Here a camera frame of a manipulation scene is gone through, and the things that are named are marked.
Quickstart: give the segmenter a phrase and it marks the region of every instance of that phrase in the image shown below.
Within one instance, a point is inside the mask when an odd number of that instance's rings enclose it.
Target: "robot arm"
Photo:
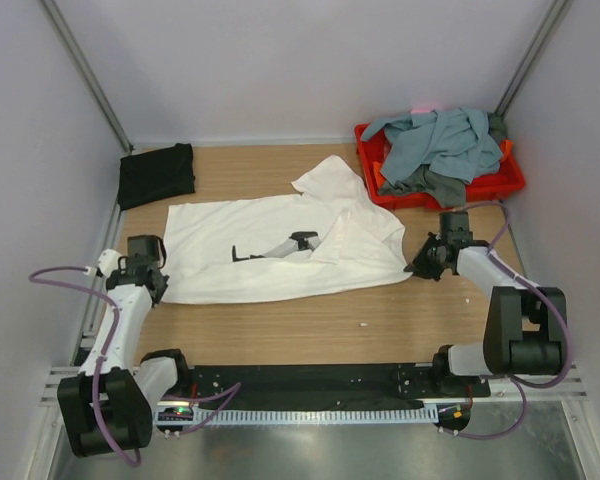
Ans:
[[[445,368],[455,376],[554,375],[566,359],[566,341],[556,318],[547,307],[516,281],[518,274],[506,265],[487,242],[476,241],[467,212],[440,214],[440,233],[429,234],[413,262],[415,276],[440,280],[450,269],[468,278],[491,299],[482,343],[443,347]],[[536,287],[566,319],[565,296],[557,288]],[[528,319],[538,331],[524,331]]]
[[[78,457],[111,451],[95,419],[91,403],[93,377],[101,352],[100,410],[107,429],[123,450],[149,444],[153,417],[165,393],[180,394],[190,389],[187,362],[180,350],[146,355],[133,375],[133,358],[144,320],[167,289],[168,277],[160,272],[159,237],[130,237],[127,256],[105,250],[98,262],[98,274],[106,278],[108,296],[118,308],[107,309],[95,345],[75,377],[65,378],[58,387],[58,403],[73,453]]]

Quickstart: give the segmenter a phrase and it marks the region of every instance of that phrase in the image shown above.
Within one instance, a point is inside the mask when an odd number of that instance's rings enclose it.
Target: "white cloth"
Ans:
[[[397,283],[409,278],[405,228],[369,200],[362,180],[337,156],[292,183],[301,193],[228,202],[173,205],[164,236],[171,303],[286,300]],[[262,255],[292,233],[316,231],[315,251]]]

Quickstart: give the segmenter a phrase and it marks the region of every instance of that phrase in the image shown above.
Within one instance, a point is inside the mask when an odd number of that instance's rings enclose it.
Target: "metal pole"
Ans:
[[[538,62],[538,59],[544,52],[545,48],[549,44],[549,41],[555,34],[558,26],[567,14],[569,7],[573,3],[573,0],[554,0],[549,11],[545,15],[538,31],[536,32],[529,48],[525,52],[518,68],[516,68],[507,89],[496,108],[495,113],[498,115],[506,116],[511,108],[513,100],[522,88],[522,85],[526,81],[527,77],[531,73],[531,70]]]
[[[107,123],[109,123],[109,126],[113,130],[113,133],[118,139],[118,142],[120,142],[122,149],[126,153],[130,154],[133,150],[133,145],[129,141],[127,134],[122,128],[118,117],[113,111],[109,100],[107,100],[107,97],[104,94],[104,91],[102,90],[98,79],[93,73],[89,62],[87,62],[87,59],[84,56],[80,45],[78,45],[78,42],[73,36],[73,33],[71,32],[69,25],[67,25],[67,22],[64,19],[62,12],[58,8],[58,5],[56,4],[55,0],[38,0],[38,3],[40,4],[42,10],[51,22],[51,25],[56,31],[60,42],[64,45],[65,49],[67,50],[67,53],[73,61],[74,66],[76,67],[78,73],[84,80],[87,89],[95,99],[96,103],[98,104],[98,107],[100,107],[100,111],[106,118]]]

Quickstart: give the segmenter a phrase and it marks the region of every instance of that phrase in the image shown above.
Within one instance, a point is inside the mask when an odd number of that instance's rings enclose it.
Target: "folded black cloth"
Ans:
[[[118,204],[121,210],[163,198],[194,193],[193,148],[178,143],[170,148],[120,159]]]

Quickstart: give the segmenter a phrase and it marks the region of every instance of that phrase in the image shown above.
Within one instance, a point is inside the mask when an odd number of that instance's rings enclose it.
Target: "gray floor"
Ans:
[[[477,404],[467,431],[496,432],[520,405]],[[496,441],[438,434],[430,425],[208,429],[155,437],[143,465],[57,454],[55,480],[582,479],[559,403],[532,403],[525,423]]]

